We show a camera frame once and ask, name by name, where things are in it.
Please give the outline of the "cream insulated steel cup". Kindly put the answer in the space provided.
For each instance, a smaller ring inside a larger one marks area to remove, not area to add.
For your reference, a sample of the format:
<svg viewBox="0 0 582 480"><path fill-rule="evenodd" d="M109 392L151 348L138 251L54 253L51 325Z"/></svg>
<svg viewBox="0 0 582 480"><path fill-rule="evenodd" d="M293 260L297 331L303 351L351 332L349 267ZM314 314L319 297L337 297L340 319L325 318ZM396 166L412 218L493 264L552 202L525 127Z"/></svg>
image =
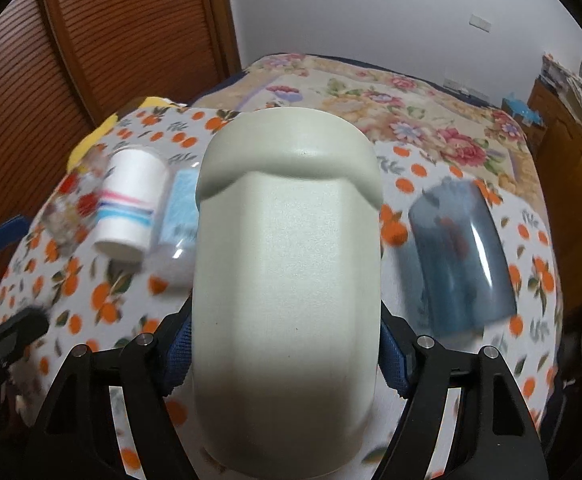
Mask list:
<svg viewBox="0 0 582 480"><path fill-rule="evenodd" d="M371 142L321 110L244 113L197 187L192 384L210 454L305 479L361 447L380 338L382 191Z"/></svg>

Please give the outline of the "white striped paper cup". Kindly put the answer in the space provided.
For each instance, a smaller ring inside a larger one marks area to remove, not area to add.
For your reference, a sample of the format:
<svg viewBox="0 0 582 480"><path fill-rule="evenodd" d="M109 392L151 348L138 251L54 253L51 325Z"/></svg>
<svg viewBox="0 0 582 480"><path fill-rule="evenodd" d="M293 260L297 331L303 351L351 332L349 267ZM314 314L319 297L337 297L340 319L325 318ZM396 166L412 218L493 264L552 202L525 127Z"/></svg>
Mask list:
<svg viewBox="0 0 582 480"><path fill-rule="evenodd" d="M166 159L140 145L108 160L96 210L93 246L112 260L141 262L149 252L171 170Z"/></svg>

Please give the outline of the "clear frosted plastic cup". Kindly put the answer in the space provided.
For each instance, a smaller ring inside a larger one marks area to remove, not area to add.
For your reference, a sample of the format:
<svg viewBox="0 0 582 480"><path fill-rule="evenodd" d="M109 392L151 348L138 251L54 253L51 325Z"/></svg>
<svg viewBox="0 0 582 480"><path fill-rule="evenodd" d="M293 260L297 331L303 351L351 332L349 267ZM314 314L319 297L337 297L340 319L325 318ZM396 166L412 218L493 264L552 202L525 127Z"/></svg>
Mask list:
<svg viewBox="0 0 582 480"><path fill-rule="evenodd" d="M176 288L191 288L195 276L198 179L197 168L179 169L173 174L146 258L147 270Z"/></svg>

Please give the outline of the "dark blue translucent cup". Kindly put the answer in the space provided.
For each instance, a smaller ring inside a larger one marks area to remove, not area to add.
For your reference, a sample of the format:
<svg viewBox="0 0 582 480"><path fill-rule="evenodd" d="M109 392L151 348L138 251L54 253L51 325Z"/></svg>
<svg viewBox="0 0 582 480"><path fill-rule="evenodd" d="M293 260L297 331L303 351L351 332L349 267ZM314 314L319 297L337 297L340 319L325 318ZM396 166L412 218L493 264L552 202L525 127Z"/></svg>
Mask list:
<svg viewBox="0 0 582 480"><path fill-rule="evenodd" d="M411 205L433 334L475 332L517 313L500 237L478 186L444 179Z"/></svg>

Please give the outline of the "glass with red print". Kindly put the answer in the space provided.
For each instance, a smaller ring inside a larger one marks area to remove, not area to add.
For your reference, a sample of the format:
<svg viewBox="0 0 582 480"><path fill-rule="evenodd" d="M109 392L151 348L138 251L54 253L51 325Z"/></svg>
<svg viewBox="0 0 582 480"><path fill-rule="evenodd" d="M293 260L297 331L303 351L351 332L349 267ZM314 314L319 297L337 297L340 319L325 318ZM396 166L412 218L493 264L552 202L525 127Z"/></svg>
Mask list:
<svg viewBox="0 0 582 480"><path fill-rule="evenodd" d="M64 177L41 211L40 222L61 256L74 252L96 224L106 167L108 155L103 146L93 145Z"/></svg>

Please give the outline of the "orange print tablecloth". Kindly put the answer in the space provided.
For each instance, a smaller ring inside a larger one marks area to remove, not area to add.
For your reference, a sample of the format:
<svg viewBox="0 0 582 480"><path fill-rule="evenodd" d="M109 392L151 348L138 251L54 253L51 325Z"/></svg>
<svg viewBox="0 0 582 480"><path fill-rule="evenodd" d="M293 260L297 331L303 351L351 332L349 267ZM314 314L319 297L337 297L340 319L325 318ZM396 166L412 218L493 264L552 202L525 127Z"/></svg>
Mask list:
<svg viewBox="0 0 582 480"><path fill-rule="evenodd" d="M197 168L213 135L229 124L228 110L177 107L150 100L138 110L109 120L85 143L111 154L125 145L152 148L179 169ZM385 304L413 327L427 323L421 300L416 246L407 209L428 188L472 181L456 162L402 141L366 139L378 159L383 188L380 211L383 248L381 290ZM521 198L481 182L512 274L517 310L510 318L459 336L454 347L477 350L492 344L504 356L534 422L546 412L554 390L561 306L547 228ZM16 250L0 283L0 318L28 304L45 307L49 332L14 366L23 400L21 414L32 422L70 348L120 347L142 330L154 330L188 297L172 278L153 270L128 270L94 249L87 223L71 248L62 248L35 222Z"/></svg>

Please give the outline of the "yellow blanket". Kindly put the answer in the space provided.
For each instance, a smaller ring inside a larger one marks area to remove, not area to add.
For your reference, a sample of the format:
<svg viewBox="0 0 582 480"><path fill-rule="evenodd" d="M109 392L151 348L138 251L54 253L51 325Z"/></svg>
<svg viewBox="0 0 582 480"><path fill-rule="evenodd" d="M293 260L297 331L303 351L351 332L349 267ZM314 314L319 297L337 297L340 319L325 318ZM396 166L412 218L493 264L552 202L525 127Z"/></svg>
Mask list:
<svg viewBox="0 0 582 480"><path fill-rule="evenodd" d="M84 158L93 145L96 145L100 141L102 136L105 136L122 118L131 114L135 110L138 110L138 108L177 106L180 106L180 103L174 102L170 99L161 98L161 96L142 96L141 98L132 99L116 110L115 113L108 116L102 124L94 129L92 133L89 133L88 136L85 136L85 138L82 139L75 148L73 148L73 151L70 152L70 156L68 156L67 159L66 172L69 174L73 171L78 165L78 162Z"/></svg>

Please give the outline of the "wooden louvered wardrobe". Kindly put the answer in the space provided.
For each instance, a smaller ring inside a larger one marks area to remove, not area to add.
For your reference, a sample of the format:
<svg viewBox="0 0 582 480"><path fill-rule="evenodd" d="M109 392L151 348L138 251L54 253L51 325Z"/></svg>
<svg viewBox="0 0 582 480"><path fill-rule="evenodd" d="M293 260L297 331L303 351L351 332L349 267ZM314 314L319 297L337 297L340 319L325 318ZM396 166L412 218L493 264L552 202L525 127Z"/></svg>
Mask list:
<svg viewBox="0 0 582 480"><path fill-rule="evenodd" d="M111 114L239 68L229 0L0 0L0 223L36 214Z"/></svg>

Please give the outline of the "wooden sideboard cabinet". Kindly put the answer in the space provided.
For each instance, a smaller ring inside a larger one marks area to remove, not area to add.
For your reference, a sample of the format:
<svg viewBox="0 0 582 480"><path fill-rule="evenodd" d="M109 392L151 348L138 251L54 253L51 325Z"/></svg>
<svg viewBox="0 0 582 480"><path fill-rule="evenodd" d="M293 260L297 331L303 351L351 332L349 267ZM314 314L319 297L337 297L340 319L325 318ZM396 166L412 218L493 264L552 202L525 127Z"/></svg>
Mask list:
<svg viewBox="0 0 582 480"><path fill-rule="evenodd" d="M541 181L556 256L564 315L582 308L582 124L541 79L528 101L546 131L534 160Z"/></svg>

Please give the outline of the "blue tissue box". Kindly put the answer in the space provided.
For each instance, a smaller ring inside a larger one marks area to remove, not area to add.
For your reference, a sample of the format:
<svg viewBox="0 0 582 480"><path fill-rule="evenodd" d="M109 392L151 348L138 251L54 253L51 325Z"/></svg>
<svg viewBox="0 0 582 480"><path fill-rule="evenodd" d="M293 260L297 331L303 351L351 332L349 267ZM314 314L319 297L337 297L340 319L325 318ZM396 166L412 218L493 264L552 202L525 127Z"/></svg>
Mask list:
<svg viewBox="0 0 582 480"><path fill-rule="evenodd" d="M531 110L526 102L515 97L513 93L508 94L502 99L502 109L515 120L519 120L526 126L544 126L544 120L540 113Z"/></svg>

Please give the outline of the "floral bed quilt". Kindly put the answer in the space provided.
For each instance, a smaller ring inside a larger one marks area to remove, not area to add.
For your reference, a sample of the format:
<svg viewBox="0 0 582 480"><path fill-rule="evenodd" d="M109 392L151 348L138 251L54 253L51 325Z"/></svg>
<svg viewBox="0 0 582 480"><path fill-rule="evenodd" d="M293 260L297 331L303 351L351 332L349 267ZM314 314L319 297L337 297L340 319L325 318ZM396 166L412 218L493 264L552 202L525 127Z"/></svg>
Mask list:
<svg viewBox="0 0 582 480"><path fill-rule="evenodd" d="M271 54L195 105L234 112L324 110L352 122L372 141L416 146L527 202L541 195L526 136L512 116L390 70L310 54Z"/></svg>

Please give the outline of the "cluttered stack of boxes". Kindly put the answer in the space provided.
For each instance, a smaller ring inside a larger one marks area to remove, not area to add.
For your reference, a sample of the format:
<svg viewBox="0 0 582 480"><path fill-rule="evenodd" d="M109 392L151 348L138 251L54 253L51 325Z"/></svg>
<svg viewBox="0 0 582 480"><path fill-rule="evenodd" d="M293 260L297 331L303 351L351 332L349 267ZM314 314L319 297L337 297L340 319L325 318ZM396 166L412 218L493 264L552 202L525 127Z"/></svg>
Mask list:
<svg viewBox="0 0 582 480"><path fill-rule="evenodd" d="M582 124L582 78L544 53L541 76L556 90L558 98Z"/></svg>

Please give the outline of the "white wall switch plate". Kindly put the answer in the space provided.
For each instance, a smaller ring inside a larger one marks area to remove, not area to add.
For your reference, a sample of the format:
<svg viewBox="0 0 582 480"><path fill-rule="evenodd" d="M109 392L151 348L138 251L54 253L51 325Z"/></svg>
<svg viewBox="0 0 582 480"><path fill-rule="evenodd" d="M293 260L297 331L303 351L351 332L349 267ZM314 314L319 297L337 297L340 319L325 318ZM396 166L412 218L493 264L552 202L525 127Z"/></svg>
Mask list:
<svg viewBox="0 0 582 480"><path fill-rule="evenodd" d="M482 30L482 32L486 32L487 34L489 34L492 29L491 22L485 20L485 18L481 18L481 16L477 16L476 14L470 15L469 25L476 29Z"/></svg>

